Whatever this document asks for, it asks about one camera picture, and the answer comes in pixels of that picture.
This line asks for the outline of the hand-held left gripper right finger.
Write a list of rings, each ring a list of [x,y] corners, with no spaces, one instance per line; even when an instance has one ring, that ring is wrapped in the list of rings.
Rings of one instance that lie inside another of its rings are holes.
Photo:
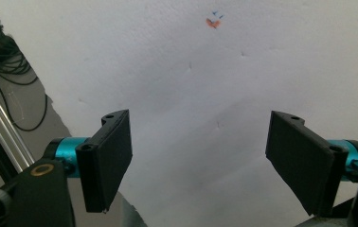
[[[289,113],[271,112],[265,155],[310,215],[331,216],[339,184],[358,183],[358,141],[326,140]]]

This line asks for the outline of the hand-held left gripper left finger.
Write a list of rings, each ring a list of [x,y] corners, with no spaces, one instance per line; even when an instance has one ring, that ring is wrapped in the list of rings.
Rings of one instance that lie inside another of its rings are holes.
[[[133,158],[130,112],[106,114],[92,137],[52,140],[45,158],[61,161],[68,178],[81,179],[88,213],[107,212]]]

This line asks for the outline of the silver metal stand rail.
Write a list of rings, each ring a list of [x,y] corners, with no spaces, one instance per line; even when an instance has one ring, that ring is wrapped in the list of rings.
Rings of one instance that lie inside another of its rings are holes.
[[[0,145],[18,172],[31,166],[35,160],[18,131],[10,122],[0,103]]]

